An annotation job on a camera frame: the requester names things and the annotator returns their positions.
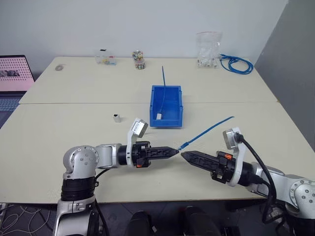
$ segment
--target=blue storage box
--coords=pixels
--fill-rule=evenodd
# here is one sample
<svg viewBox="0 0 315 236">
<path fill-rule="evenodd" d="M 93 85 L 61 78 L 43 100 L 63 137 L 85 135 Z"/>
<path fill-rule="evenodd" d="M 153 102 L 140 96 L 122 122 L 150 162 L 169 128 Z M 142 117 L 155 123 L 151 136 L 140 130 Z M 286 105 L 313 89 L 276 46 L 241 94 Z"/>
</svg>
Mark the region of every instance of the blue storage box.
<svg viewBox="0 0 315 236">
<path fill-rule="evenodd" d="M 165 99 L 162 109 L 162 119 L 157 119 L 161 111 L 165 90 Z M 182 89 L 180 86 L 152 86 L 150 103 L 151 127 L 182 127 L 183 103 Z"/>
</svg>

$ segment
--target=white plastic part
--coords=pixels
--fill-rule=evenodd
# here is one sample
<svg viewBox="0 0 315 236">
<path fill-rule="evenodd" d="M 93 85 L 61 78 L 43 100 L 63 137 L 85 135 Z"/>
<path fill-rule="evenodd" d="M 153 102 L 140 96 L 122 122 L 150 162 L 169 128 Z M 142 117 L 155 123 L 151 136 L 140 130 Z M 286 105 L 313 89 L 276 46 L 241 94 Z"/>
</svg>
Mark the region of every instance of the white plastic part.
<svg viewBox="0 0 315 236">
<path fill-rule="evenodd" d="M 243 159 L 246 152 L 246 146 L 243 143 L 239 144 L 236 142 L 234 138 L 234 135 L 236 133 L 239 133 L 239 134 L 241 133 L 238 127 L 225 131 L 225 136 L 224 136 L 227 149 L 233 150 L 233 158 L 236 159 L 233 177 L 231 178 L 230 182 L 227 183 L 231 187 L 234 187 L 240 180 L 242 168 L 243 168 Z"/>
<path fill-rule="evenodd" d="M 162 119 L 162 114 L 161 113 L 157 113 L 157 119 Z"/>
<path fill-rule="evenodd" d="M 113 119 L 116 123 L 120 123 L 122 121 L 119 114 L 113 114 Z"/>
<path fill-rule="evenodd" d="M 127 148 L 126 148 L 126 162 L 127 165 L 133 167 L 133 162 L 131 158 L 132 146 L 136 143 L 137 138 L 142 138 L 143 134 L 146 132 L 148 124 L 139 118 L 136 118 L 128 132 L 127 135 Z"/>
</svg>

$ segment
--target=table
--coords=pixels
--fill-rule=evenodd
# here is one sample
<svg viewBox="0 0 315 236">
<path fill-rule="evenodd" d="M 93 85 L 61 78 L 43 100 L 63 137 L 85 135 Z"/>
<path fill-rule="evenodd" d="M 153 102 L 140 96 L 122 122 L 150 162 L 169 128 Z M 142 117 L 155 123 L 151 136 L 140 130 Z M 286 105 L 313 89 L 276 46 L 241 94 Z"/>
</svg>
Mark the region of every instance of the table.
<svg viewBox="0 0 315 236">
<path fill-rule="evenodd" d="M 62 71 L 55 67 L 63 64 Z M 197 68 L 196 59 L 146 58 L 137 70 L 131 58 L 117 65 L 96 64 L 94 58 L 57 57 L 20 100 L 20 103 L 149 103 L 152 85 L 180 85 L 184 103 L 276 102 L 254 69 L 239 75 L 221 68 Z"/>
<path fill-rule="evenodd" d="M 118 113 L 121 123 L 114 123 Z M 214 123 L 218 126 L 184 150 L 215 155 L 227 151 L 222 132 L 239 126 L 266 165 L 315 179 L 315 154 L 285 110 L 276 102 L 185 104 L 182 129 L 148 128 L 143 141 L 177 148 Z M 135 117 L 149 120 L 149 104 L 22 104 L 0 130 L 0 202 L 56 203 L 63 155 L 74 146 L 126 144 Z M 245 161 L 254 158 L 246 153 Z M 121 167 L 99 179 L 99 202 L 246 199 L 258 197 L 242 186 L 213 181 L 210 173 L 179 154 L 152 161 L 149 168 Z"/>
</svg>

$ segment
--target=clear plastic bag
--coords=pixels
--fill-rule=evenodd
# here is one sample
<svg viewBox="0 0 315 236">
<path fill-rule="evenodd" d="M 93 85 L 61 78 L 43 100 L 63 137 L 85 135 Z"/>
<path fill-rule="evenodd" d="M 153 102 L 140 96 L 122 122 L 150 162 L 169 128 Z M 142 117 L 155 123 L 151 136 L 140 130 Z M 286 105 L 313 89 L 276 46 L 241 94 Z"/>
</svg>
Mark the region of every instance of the clear plastic bag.
<svg viewBox="0 0 315 236">
<path fill-rule="evenodd" d="M 215 68 L 218 65 L 221 32 L 201 32 L 196 36 L 198 67 Z"/>
</svg>

